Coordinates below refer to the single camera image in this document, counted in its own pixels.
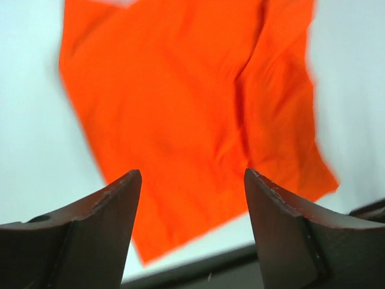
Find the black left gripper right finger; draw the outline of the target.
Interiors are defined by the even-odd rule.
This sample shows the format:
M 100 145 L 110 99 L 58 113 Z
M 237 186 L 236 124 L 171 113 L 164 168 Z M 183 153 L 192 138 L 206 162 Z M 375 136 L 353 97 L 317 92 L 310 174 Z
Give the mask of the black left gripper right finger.
M 383 288 L 384 201 L 341 214 L 244 175 L 265 288 Z

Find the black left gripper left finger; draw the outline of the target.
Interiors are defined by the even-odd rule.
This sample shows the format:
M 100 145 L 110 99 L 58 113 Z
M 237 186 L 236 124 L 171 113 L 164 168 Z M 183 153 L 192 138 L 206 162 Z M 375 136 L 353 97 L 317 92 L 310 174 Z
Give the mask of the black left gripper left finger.
M 131 170 L 72 204 L 1 225 L 1 287 L 119 288 L 141 183 Z

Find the orange t shirt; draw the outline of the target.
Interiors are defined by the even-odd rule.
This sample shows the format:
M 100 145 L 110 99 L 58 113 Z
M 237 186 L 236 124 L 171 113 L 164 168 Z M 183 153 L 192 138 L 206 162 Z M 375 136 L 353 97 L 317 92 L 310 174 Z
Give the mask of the orange t shirt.
M 337 189 L 315 141 L 313 1 L 66 1 L 60 74 L 107 182 L 143 177 L 143 263 L 243 214 L 253 168 L 311 201 Z

